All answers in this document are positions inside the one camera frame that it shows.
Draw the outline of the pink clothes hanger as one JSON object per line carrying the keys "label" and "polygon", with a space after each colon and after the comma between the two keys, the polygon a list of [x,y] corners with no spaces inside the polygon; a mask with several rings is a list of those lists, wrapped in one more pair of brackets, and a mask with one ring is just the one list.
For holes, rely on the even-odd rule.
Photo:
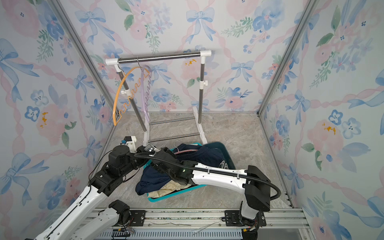
{"label": "pink clothes hanger", "polygon": [[194,152],[197,152],[201,147],[202,145],[199,143],[194,143],[189,145],[180,144],[179,146],[175,147],[174,154],[180,155],[185,153],[194,153]]}

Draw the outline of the orange clothes hanger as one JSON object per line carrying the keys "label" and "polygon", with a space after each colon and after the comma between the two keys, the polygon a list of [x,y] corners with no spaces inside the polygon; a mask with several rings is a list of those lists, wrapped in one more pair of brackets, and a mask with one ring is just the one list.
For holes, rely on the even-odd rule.
{"label": "orange clothes hanger", "polygon": [[[134,68],[130,69],[126,74],[119,67],[118,64],[114,65],[114,68],[117,71],[117,73],[121,79],[121,82],[118,86],[118,90],[117,90],[117,93],[115,95],[115,100],[114,100],[114,104],[113,104],[113,124],[114,124],[114,126],[117,126],[119,121],[122,119],[122,117],[120,117],[120,115],[125,113],[128,110],[128,107],[130,106],[134,110],[134,112],[135,112],[135,114],[136,114],[136,116],[137,116],[137,118],[138,118],[138,120],[142,126],[143,131],[146,132],[147,127],[144,123],[143,118],[140,115],[140,111],[137,107],[137,104],[134,100],[134,97],[135,97],[135,94],[138,92],[139,88],[144,87],[144,79],[149,79],[150,76],[152,75],[152,73],[148,68],[141,68],[141,67],[134,67]],[[127,79],[133,73],[133,71],[136,69],[141,70],[142,76],[139,77],[138,82],[135,83],[135,85],[134,85],[134,88],[130,89],[130,87],[127,84]],[[118,110],[117,106],[118,106],[119,98],[121,96],[127,97],[128,103],[123,103],[123,107],[120,110]]]}

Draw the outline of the lilac clothes hanger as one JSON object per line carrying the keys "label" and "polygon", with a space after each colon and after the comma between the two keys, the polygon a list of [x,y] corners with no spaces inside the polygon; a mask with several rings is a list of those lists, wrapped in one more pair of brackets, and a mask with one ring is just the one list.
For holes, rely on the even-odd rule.
{"label": "lilac clothes hanger", "polygon": [[141,70],[142,110],[144,112],[145,120],[149,123],[150,115],[148,110],[148,101],[150,97],[152,69],[148,65],[143,65]]}

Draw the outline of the beige shorts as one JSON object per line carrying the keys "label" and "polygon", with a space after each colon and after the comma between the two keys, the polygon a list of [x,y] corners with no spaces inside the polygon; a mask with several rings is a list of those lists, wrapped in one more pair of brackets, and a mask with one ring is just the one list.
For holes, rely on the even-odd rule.
{"label": "beige shorts", "polygon": [[191,186],[192,185],[190,185],[190,184],[181,185],[181,184],[171,180],[167,184],[162,186],[159,190],[148,193],[148,198],[157,199],[157,198],[169,195],[169,194],[171,194],[173,192],[187,189],[187,188],[189,188]]}

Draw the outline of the navy blue shorts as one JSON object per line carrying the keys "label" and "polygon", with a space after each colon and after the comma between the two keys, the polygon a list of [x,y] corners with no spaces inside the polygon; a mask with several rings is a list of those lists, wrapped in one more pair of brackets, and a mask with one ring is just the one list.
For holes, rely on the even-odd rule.
{"label": "navy blue shorts", "polygon": [[[185,166],[186,164],[189,164],[189,163],[192,163],[192,162],[195,162],[196,164],[198,164],[198,162],[192,161],[192,160],[181,160],[176,155],[174,156],[174,158],[176,159],[176,163],[180,164],[180,165],[184,165]],[[155,168],[155,170],[157,170],[160,173],[164,173],[166,175],[168,175],[167,173],[172,173],[173,174],[173,173],[176,173],[176,172],[181,170],[181,168],[176,167],[174,165],[166,166],[165,163],[163,163],[161,161],[157,161],[157,160],[150,160],[149,163],[151,164],[152,167]]]}

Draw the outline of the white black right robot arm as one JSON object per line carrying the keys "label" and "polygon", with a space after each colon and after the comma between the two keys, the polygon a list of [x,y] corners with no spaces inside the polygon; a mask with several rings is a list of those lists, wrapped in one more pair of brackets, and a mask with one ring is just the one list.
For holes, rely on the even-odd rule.
{"label": "white black right robot arm", "polygon": [[169,149],[151,155],[151,165],[181,185],[209,185],[235,191],[245,196],[240,214],[243,219],[255,220],[259,212],[271,209],[272,183],[256,166],[229,170],[210,167],[195,161],[180,161]]}

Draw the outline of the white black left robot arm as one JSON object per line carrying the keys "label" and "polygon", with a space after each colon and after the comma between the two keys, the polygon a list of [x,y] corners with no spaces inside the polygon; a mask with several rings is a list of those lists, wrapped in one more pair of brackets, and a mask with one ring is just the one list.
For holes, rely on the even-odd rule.
{"label": "white black left robot arm", "polygon": [[112,192],[125,182],[124,177],[143,167],[147,161],[135,157],[144,152],[143,146],[134,150],[127,145],[115,147],[108,155],[109,160],[90,180],[74,203],[46,230],[38,240],[93,240],[106,229],[118,224],[124,231],[134,220],[130,207],[120,200],[112,202],[89,223],[82,223],[86,217]]}

